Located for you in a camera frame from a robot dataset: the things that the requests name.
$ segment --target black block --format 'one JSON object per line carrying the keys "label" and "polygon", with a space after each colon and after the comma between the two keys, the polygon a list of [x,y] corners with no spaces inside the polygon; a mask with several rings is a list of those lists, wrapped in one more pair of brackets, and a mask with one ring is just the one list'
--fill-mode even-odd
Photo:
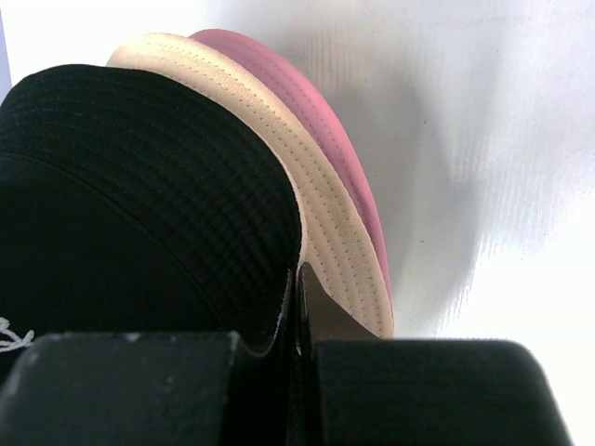
{"label": "black block", "polygon": [[44,336],[2,389],[0,444],[271,444],[273,370],[234,333]]}
{"label": "black block", "polygon": [[489,341],[323,341],[315,352],[324,445],[569,444],[524,348]]}

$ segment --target hat brim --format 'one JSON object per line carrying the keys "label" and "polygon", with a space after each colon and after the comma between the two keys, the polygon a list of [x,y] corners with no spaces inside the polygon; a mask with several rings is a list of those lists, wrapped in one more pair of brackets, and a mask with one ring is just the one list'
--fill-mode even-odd
{"label": "hat brim", "polygon": [[199,31],[191,39],[216,49],[254,74],[306,127],[353,199],[391,297],[389,264],[374,196],[343,125],[323,95],[289,61],[246,35],[214,29]]}
{"label": "hat brim", "polygon": [[108,66],[156,72],[240,118],[292,178],[305,218],[305,255],[325,291],[375,335],[390,337],[390,300],[374,245],[353,200],[299,119],[258,78],[190,38],[150,33],[119,46]]}

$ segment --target stitched brim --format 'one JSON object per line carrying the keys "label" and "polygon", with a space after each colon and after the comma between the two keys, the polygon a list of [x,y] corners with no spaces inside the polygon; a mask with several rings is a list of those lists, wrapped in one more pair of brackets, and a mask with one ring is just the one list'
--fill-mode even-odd
{"label": "stitched brim", "polygon": [[353,199],[372,239],[387,294],[391,297],[384,236],[372,191],[347,133],[320,92],[291,63],[243,34],[226,30],[203,30],[193,34],[191,39],[216,49],[254,74],[308,130],[335,167]]}
{"label": "stitched brim", "polygon": [[0,108],[0,316],[17,334],[238,329],[263,308],[245,337],[265,343],[301,233],[270,149],[164,76],[58,67]]}
{"label": "stitched brim", "polygon": [[157,72],[238,116],[279,157],[302,201],[305,259],[325,291],[375,335],[393,322],[374,245],[341,179],[299,119],[258,78],[213,48],[173,34],[118,47],[109,66]]}

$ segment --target beige brim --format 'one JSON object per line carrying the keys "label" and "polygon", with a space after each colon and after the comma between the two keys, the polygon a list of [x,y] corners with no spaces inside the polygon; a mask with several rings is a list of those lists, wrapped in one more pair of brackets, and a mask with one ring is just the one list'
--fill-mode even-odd
{"label": "beige brim", "polygon": [[126,42],[108,66],[161,74],[210,98],[249,126],[297,188],[306,229],[300,261],[312,265],[325,291],[357,322],[374,335],[393,335],[376,251],[351,197],[299,119],[259,79],[209,46],[166,33]]}

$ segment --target black brim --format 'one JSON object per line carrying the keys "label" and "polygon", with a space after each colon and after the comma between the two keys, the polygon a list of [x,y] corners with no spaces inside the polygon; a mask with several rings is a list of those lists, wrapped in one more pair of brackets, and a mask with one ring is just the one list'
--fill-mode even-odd
{"label": "black brim", "polygon": [[0,317],[17,334],[233,328],[280,302],[299,221],[258,136],[158,74],[58,67],[0,108]]}

